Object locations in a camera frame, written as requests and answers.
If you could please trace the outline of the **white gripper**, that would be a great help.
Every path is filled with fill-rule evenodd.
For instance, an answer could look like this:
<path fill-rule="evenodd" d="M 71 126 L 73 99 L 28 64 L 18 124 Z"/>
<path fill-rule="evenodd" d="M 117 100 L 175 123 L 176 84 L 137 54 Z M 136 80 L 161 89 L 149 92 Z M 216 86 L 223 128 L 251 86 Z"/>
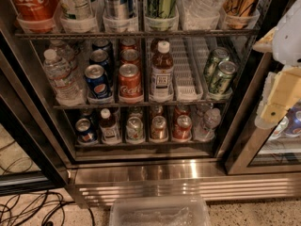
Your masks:
<path fill-rule="evenodd" d="M 271 53 L 275 32 L 276 28 L 273 27 L 253 44 L 252 49 L 260 53 Z M 288 110 L 300 99 L 300 67 L 285 66 L 279 73 L 268 73 L 258 105 L 255 125 L 261 129 L 277 126 Z"/>

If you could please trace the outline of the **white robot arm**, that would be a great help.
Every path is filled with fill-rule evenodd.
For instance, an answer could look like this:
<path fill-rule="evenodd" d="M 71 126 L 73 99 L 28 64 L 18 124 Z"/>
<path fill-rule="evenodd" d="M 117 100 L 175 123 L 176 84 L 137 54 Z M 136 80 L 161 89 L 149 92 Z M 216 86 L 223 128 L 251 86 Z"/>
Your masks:
<path fill-rule="evenodd" d="M 301 0 L 293 3 L 253 49 L 271 53 L 273 59 L 283 65 L 280 72 L 268 73 L 257 109 L 255 125 L 270 129 L 301 99 Z"/>

